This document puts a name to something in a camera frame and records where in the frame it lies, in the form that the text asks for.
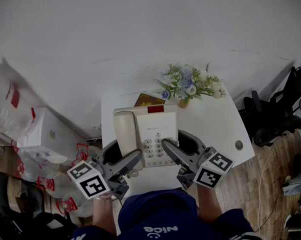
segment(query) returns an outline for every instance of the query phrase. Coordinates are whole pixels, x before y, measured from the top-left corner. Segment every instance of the white table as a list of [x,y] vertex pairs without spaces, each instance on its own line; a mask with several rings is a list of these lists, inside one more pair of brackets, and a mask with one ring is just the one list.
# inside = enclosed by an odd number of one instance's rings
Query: white table
[[[155,92],[143,92],[160,98]],[[226,97],[215,99],[203,95],[203,100],[192,99],[187,108],[178,108],[178,128],[199,137],[203,143],[213,146],[221,154],[234,160],[237,166],[252,158],[255,154],[249,136],[237,108],[226,92]],[[102,144],[107,146],[116,139],[113,125],[113,110],[133,107],[140,93],[121,96],[105,96],[101,100]],[[177,99],[166,101],[178,103]],[[242,150],[237,150],[235,142],[243,143]],[[181,187],[176,176],[179,165],[144,168],[138,177],[126,179],[129,190],[126,197],[143,194],[154,190],[167,190]]]

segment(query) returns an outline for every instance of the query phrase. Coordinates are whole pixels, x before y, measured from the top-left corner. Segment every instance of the vase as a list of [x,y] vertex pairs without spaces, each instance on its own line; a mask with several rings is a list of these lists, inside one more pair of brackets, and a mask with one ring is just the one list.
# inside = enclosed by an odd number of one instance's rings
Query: vase
[[187,99],[186,103],[184,101],[183,98],[181,98],[179,100],[179,103],[178,103],[178,106],[181,108],[181,109],[186,109],[188,106],[189,106],[189,103],[190,103],[190,99]]

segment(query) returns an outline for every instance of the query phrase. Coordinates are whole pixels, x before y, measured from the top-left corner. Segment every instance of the sleeve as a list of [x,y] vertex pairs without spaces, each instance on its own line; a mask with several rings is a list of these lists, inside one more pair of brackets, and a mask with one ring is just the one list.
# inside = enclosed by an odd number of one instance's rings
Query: sleeve
[[231,209],[219,216],[211,226],[224,236],[232,238],[246,232],[254,232],[242,209]]
[[116,240],[117,236],[98,226],[84,226],[75,230],[71,240]]

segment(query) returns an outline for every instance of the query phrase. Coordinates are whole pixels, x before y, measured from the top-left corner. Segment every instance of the white desk telephone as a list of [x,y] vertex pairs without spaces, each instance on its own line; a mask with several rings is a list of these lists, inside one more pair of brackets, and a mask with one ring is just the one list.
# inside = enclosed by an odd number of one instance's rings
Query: white desk telephone
[[162,148],[162,139],[178,143],[176,105],[152,105],[115,109],[113,122],[115,135],[122,156],[133,150],[142,151],[142,160],[134,167],[175,165]]

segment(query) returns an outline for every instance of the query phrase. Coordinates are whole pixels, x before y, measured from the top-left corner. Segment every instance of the blue shirt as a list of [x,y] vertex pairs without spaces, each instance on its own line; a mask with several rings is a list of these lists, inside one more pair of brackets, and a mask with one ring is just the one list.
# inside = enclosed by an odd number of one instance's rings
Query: blue shirt
[[181,190],[152,191],[129,197],[123,204],[114,236],[97,226],[74,232],[74,240],[227,240],[253,232],[242,209],[232,209],[208,224],[198,217],[196,201]]

